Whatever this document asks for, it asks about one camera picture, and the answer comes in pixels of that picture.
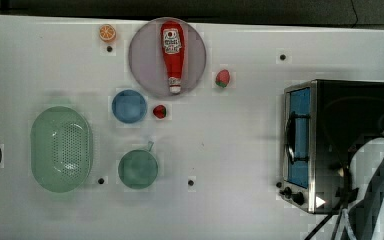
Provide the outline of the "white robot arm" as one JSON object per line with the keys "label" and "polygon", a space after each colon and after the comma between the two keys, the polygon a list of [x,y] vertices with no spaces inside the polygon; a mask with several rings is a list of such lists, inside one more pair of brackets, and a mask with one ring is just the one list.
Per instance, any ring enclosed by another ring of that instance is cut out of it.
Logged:
{"label": "white robot arm", "polygon": [[342,218],[340,240],[384,240],[384,139],[368,142],[354,155],[353,177],[359,188]]}

